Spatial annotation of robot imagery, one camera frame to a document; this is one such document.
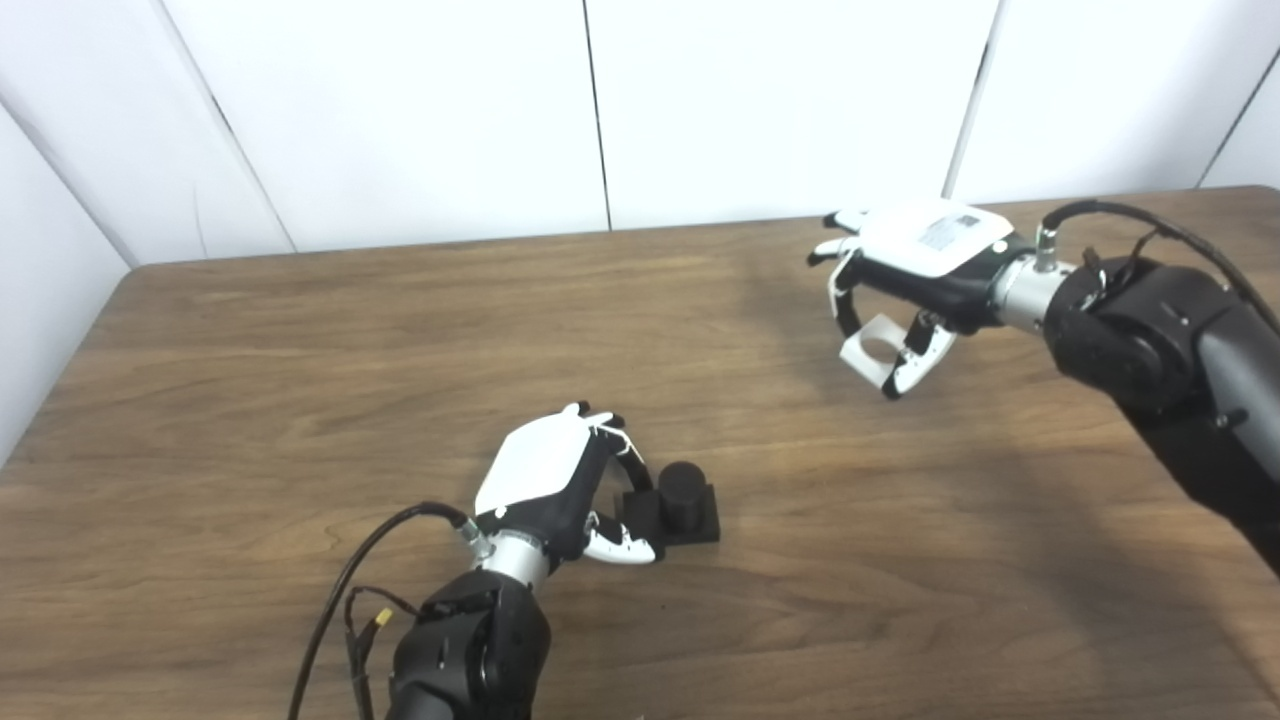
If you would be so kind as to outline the black and white right hand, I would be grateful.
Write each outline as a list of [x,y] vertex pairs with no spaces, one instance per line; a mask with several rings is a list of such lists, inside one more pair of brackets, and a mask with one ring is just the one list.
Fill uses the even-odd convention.
[[[835,263],[827,292],[844,336],[838,356],[890,400],[913,389],[959,337],[1002,325],[998,279],[1032,251],[1007,218],[947,199],[835,211],[823,225],[846,233],[806,258],[809,266]],[[859,287],[913,304],[910,327],[884,315],[863,320]]]

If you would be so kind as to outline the black and white left hand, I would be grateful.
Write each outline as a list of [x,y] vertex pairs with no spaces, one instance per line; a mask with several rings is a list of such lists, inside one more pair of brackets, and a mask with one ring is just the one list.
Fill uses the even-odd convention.
[[611,462],[635,491],[653,489],[649,468],[614,413],[567,405],[516,428],[503,439],[475,498],[474,514],[495,548],[483,566],[512,575],[515,544],[529,546],[530,568],[549,577],[584,556],[599,562],[648,565],[666,552],[621,520],[594,510]]

